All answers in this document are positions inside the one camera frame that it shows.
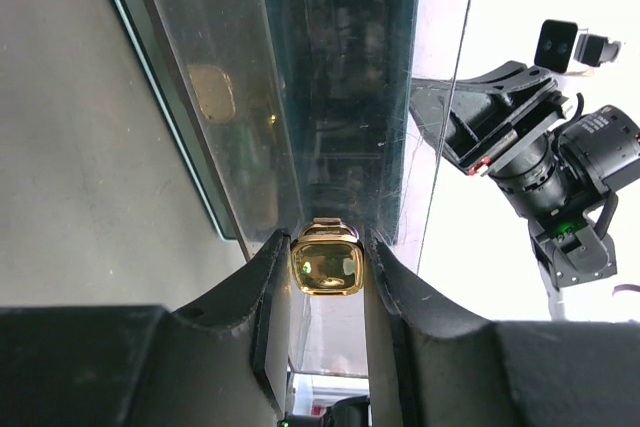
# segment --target gold watch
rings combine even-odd
[[[291,245],[293,276],[310,295],[350,295],[362,288],[358,232],[340,219],[317,218]]]

